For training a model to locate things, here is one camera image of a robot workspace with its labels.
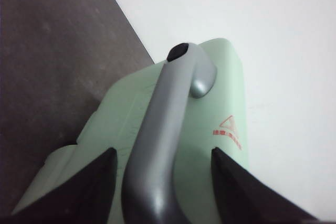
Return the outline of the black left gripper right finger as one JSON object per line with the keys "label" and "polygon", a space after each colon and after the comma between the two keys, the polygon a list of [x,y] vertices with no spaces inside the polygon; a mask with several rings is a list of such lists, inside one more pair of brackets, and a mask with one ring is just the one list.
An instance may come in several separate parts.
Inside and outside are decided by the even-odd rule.
{"label": "black left gripper right finger", "polygon": [[211,173],[222,223],[335,223],[278,194],[218,147],[211,151]]}

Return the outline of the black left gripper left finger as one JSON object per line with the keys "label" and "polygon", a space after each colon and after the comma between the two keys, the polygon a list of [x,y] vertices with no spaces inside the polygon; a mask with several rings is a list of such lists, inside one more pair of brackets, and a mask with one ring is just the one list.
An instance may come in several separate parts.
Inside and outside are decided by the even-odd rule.
{"label": "black left gripper left finger", "polygon": [[116,186],[117,151],[108,148],[67,181],[1,223],[107,223]]}

